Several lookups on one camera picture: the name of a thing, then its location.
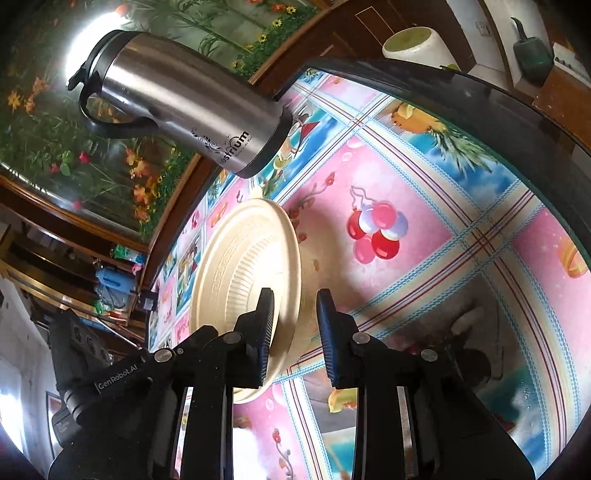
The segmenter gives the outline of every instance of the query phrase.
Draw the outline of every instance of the flower wall print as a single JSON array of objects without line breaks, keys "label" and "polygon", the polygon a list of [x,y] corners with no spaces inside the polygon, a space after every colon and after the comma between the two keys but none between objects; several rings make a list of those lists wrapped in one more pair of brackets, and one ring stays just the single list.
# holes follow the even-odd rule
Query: flower wall print
[{"label": "flower wall print", "polygon": [[[73,41],[106,15],[105,22],[114,22],[115,28],[168,37],[227,68],[240,66],[239,74],[250,76],[316,13],[299,2],[238,3],[44,2],[5,45],[0,167],[60,208],[149,241],[194,151],[159,136],[109,140],[91,134],[77,105],[79,87],[74,92],[65,88]],[[99,98],[91,98],[87,106],[103,122],[131,120]]]}]

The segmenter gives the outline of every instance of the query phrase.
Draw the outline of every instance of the paper plate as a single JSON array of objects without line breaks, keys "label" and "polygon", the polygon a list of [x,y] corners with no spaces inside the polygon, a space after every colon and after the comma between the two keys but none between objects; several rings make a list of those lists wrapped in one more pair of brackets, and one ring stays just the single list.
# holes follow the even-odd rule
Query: paper plate
[{"label": "paper plate", "polygon": [[283,369],[300,312],[301,282],[296,233],[281,207],[247,200],[220,221],[197,269],[191,332],[202,325],[213,325],[220,335],[233,330],[239,315],[256,309],[262,288],[275,294],[267,376],[257,390],[235,389],[235,403],[257,398]]}]

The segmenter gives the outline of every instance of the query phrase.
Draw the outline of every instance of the white container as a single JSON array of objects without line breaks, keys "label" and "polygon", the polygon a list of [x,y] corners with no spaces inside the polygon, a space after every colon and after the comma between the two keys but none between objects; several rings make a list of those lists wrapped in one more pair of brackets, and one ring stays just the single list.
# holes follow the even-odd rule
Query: white container
[{"label": "white container", "polygon": [[236,388],[235,403],[259,397],[305,353],[318,330],[312,258],[305,251],[300,256],[296,233],[281,207],[252,199],[234,208],[208,242],[193,287],[191,333],[203,325],[213,325],[220,335],[233,330],[242,313],[256,309],[264,287],[275,296],[267,376],[259,389]]},{"label": "white container", "polygon": [[412,27],[392,35],[382,47],[387,59],[458,69],[456,60],[439,34],[428,27]]}]

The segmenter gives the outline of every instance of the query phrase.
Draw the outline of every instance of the orange flower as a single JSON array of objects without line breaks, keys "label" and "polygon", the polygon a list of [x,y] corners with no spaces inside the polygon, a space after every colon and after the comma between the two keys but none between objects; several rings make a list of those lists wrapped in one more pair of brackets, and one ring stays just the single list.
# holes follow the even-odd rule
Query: orange flower
[{"label": "orange flower", "polygon": [[41,80],[39,77],[35,79],[33,82],[33,93],[31,94],[30,98],[33,99],[37,95],[39,95],[42,91],[47,90],[49,88],[49,84],[45,80]]},{"label": "orange flower", "polygon": [[145,205],[150,202],[150,194],[146,192],[146,189],[141,185],[136,185],[134,188],[135,203],[144,203]]},{"label": "orange flower", "polygon": [[12,113],[21,106],[21,96],[15,90],[8,95],[8,105],[12,107]]},{"label": "orange flower", "polygon": [[139,158],[136,153],[130,148],[125,147],[125,161],[127,162],[127,165],[133,167],[138,160]]},{"label": "orange flower", "polygon": [[143,206],[135,207],[134,215],[138,220],[147,220],[149,218],[148,211]]},{"label": "orange flower", "polygon": [[26,103],[25,103],[25,110],[27,113],[31,113],[35,109],[35,102],[33,101],[33,96],[31,95]]},{"label": "orange flower", "polygon": [[142,159],[138,160],[137,165],[129,171],[129,175],[131,175],[131,178],[133,179],[136,177],[145,177],[149,174],[150,171],[148,170],[148,164],[144,162]]},{"label": "orange flower", "polygon": [[156,190],[156,185],[158,184],[158,179],[155,177],[150,177],[146,181],[146,188],[153,193]]}]

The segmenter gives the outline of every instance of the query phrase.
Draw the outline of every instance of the round table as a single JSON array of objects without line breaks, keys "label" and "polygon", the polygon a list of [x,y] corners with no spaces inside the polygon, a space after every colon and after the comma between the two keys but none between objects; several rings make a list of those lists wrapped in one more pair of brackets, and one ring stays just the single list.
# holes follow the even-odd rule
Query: round table
[{"label": "round table", "polygon": [[[150,350],[189,335],[208,240],[262,192],[288,213],[337,309],[391,348],[448,347],[541,475],[591,402],[591,274],[569,235],[479,144],[401,100],[308,71],[282,102],[294,114],[286,143],[250,180],[223,172],[170,252]],[[262,396],[235,405],[235,476],[350,478],[355,418],[314,338]]]}]

